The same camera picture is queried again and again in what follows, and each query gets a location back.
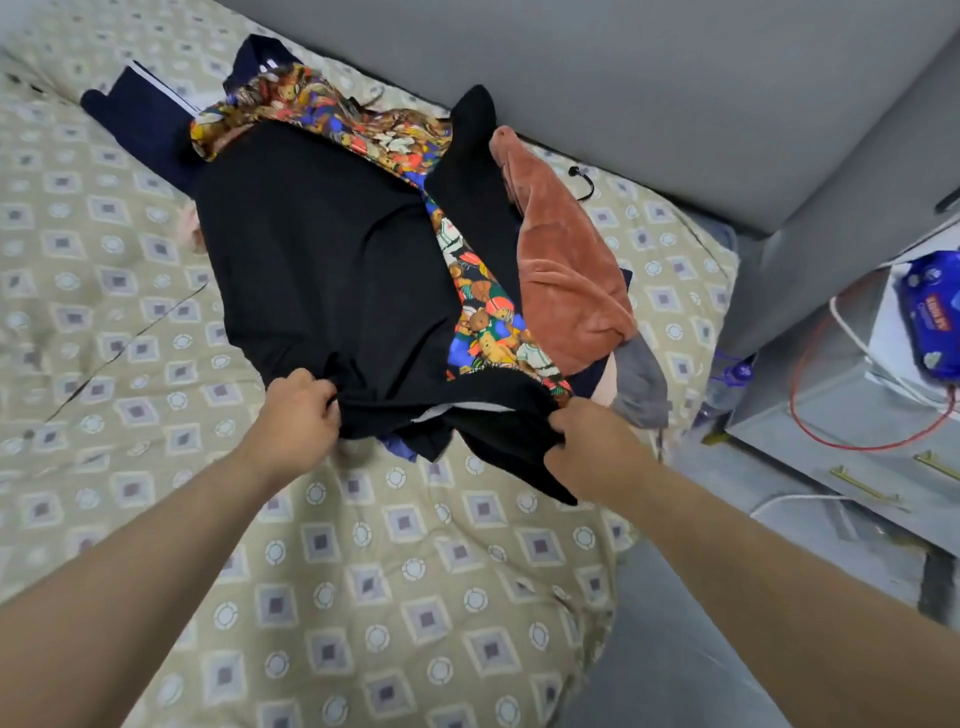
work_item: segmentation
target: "patterned bedsheet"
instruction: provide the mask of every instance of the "patterned bedsheet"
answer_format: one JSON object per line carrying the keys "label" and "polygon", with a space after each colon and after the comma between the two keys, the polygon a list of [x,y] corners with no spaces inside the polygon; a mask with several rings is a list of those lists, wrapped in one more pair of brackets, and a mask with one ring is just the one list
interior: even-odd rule
{"label": "patterned bedsheet", "polygon": [[[60,0],[8,42],[0,598],[182,485],[256,416],[263,388],[226,340],[207,260],[172,239],[182,196],[76,105],[129,58],[181,93],[216,92],[251,32],[271,35],[205,0]],[[361,101],[382,90],[378,108],[443,111],[289,45]],[[584,193],[572,160],[536,152]],[[635,272],[675,440],[702,397],[735,256],[656,193],[581,167],[590,217]],[[459,439],[437,464],[341,443],[263,508],[128,723],[546,723],[599,656],[617,555],[635,539]]]}

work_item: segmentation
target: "right hand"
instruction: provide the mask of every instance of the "right hand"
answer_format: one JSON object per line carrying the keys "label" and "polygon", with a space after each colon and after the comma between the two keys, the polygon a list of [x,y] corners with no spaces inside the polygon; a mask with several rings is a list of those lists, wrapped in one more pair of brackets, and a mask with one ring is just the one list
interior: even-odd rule
{"label": "right hand", "polygon": [[626,421],[596,402],[575,397],[550,415],[564,435],[543,465],[577,498],[616,510],[629,492],[662,465]]}

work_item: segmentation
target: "forearm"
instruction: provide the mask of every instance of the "forearm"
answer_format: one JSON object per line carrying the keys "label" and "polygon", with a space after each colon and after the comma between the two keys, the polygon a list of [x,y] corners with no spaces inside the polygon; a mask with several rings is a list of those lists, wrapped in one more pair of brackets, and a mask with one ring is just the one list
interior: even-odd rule
{"label": "forearm", "polygon": [[797,728],[956,719],[960,637],[676,473],[618,506]]}
{"label": "forearm", "polygon": [[262,480],[232,454],[0,610],[4,725],[119,725],[276,489]]}

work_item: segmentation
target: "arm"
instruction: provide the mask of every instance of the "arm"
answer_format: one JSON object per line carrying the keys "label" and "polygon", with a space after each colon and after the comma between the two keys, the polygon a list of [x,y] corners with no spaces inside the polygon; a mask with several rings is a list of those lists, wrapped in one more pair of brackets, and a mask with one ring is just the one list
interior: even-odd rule
{"label": "arm", "polygon": [[960,635],[667,470],[610,410],[551,424],[550,472],[636,524],[796,728],[956,722]]}
{"label": "arm", "polygon": [[237,449],[0,610],[0,716],[118,726],[260,507],[336,442],[328,381],[277,379]]}

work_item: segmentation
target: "clothing pile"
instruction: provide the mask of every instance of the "clothing pile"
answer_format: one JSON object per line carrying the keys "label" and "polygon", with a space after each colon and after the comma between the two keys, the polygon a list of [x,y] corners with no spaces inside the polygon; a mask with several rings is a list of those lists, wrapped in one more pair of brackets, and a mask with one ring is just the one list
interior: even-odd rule
{"label": "clothing pile", "polygon": [[193,198],[228,340],[265,384],[304,367],[336,384],[342,437],[433,462],[456,429],[569,504],[542,457],[571,395],[667,426],[631,273],[554,170],[497,128],[484,87],[447,118],[372,110],[250,36],[224,90],[200,111],[132,64],[82,105]]}

